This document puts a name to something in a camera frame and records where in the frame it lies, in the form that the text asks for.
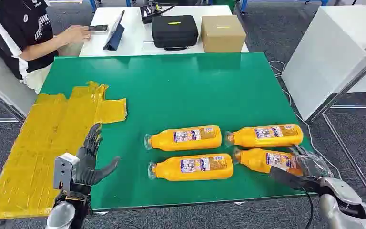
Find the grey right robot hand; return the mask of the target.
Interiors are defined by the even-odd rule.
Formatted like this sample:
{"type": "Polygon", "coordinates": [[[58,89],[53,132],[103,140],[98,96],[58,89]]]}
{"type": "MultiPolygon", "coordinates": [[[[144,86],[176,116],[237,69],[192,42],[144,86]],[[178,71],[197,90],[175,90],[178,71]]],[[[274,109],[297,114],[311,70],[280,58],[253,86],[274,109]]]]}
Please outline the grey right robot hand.
{"type": "Polygon", "coordinates": [[[295,190],[306,190],[317,192],[319,190],[318,180],[323,177],[334,177],[326,161],[317,156],[314,152],[306,150],[302,146],[293,145],[289,147],[291,155],[295,157],[296,165],[301,169],[301,175],[290,172],[289,169],[281,169],[272,166],[269,178],[295,190]]]}

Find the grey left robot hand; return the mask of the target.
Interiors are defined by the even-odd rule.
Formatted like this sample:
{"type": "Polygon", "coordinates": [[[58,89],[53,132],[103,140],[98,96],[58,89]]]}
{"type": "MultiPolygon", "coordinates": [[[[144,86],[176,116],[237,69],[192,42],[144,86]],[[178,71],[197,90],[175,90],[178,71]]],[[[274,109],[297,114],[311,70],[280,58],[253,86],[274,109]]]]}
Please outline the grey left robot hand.
{"type": "Polygon", "coordinates": [[[88,131],[77,154],[80,162],[77,165],[73,181],[76,184],[76,191],[85,195],[90,194],[92,186],[111,174],[118,167],[121,159],[117,156],[103,168],[96,168],[96,157],[102,141],[101,131],[102,125],[100,123],[94,124],[88,131]]]}

